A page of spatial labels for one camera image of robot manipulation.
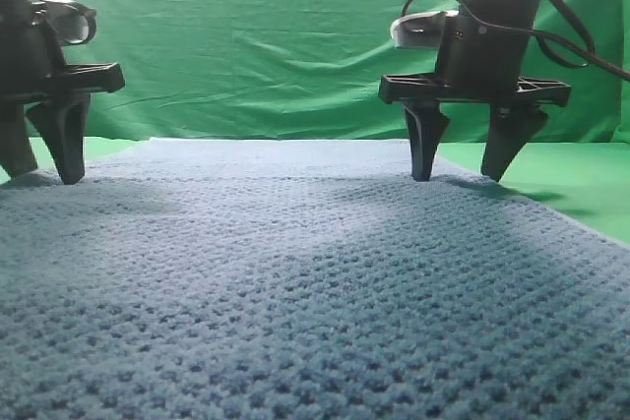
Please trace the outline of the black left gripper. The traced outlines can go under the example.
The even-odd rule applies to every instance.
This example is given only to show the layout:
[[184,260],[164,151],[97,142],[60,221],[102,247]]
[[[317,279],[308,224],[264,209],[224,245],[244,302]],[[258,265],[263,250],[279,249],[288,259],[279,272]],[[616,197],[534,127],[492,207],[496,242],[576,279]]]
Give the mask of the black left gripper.
[[[70,64],[39,0],[1,0],[1,100],[28,104],[27,118],[45,142],[61,181],[85,176],[84,139],[91,93],[125,87],[117,63]],[[10,178],[38,168],[24,107],[1,107],[1,167]]]

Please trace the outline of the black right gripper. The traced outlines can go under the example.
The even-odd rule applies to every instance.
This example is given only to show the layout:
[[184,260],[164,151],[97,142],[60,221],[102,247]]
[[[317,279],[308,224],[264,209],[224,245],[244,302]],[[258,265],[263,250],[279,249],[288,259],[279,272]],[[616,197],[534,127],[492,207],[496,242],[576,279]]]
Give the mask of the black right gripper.
[[[570,86],[522,76],[522,63],[540,0],[457,0],[458,15],[445,26],[431,73],[386,75],[378,96],[403,102],[409,132],[411,177],[428,181],[450,123],[439,101],[567,104]],[[481,174],[498,182],[522,148],[546,125],[535,105],[490,106]]]

